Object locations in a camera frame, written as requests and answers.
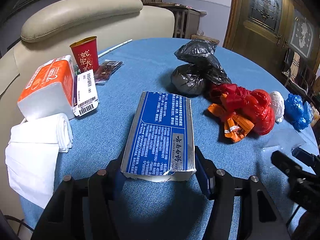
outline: round table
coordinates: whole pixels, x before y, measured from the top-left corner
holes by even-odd
[[[68,153],[59,153],[55,183],[71,174],[80,179],[91,176],[118,157],[125,146],[140,95],[143,91],[177,93],[170,81],[172,71],[184,62],[174,52],[189,40],[177,38],[151,38],[132,41],[99,59],[123,61],[105,85],[98,85],[100,103],[97,111],[82,118],[70,120],[74,142]],[[249,90],[279,91],[284,99],[287,89],[272,75],[252,61],[221,47],[215,56],[233,83]],[[292,129],[283,121],[264,136],[249,134],[236,144],[228,143],[221,133],[222,125],[212,119],[206,109],[210,102],[203,96],[191,99],[194,141],[203,155],[217,168],[232,176],[247,179],[258,174],[284,221],[296,207],[286,197],[287,177],[276,168],[268,167],[269,155],[262,150],[275,131]],[[302,130],[307,142],[303,148],[319,154],[311,127]],[[306,165],[295,160],[311,171]],[[42,209],[21,197],[27,223],[35,227]],[[236,239],[239,218],[239,197],[235,199],[234,216],[229,239]],[[213,201],[202,194],[195,176],[187,182],[153,183],[144,180],[127,180],[119,199],[111,204],[111,211],[120,239],[202,239]],[[293,230],[303,214],[300,208],[291,223]]]

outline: decorative glass panel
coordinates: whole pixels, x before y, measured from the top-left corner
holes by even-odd
[[[294,50],[298,50],[300,55],[308,58],[313,46],[315,29],[297,9],[294,9],[293,20],[290,45]]]
[[[281,18],[282,0],[249,0],[248,18],[277,33]]]

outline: screw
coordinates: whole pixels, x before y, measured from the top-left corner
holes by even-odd
[[[254,176],[251,176],[251,180],[252,180],[253,182],[258,182],[258,181],[259,181],[259,178],[254,175]]]
[[[218,169],[217,170],[217,174],[220,175],[220,176],[223,176],[224,174],[226,174],[226,172],[223,169]]]
[[[97,174],[100,175],[100,176],[103,176],[107,173],[106,170],[98,170]]]
[[[69,180],[71,180],[70,174],[63,177],[63,181],[69,181]]]

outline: red paper cup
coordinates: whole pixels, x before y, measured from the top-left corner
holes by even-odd
[[[97,36],[88,37],[70,45],[81,73],[99,68]]]

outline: white tissue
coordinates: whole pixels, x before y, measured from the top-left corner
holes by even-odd
[[[284,115],[284,99],[278,91],[270,93],[271,105],[270,107],[275,112],[276,122],[282,122]]]
[[[65,114],[12,127],[5,149],[10,187],[45,208],[53,194],[58,152],[68,152],[71,147],[72,132]]]

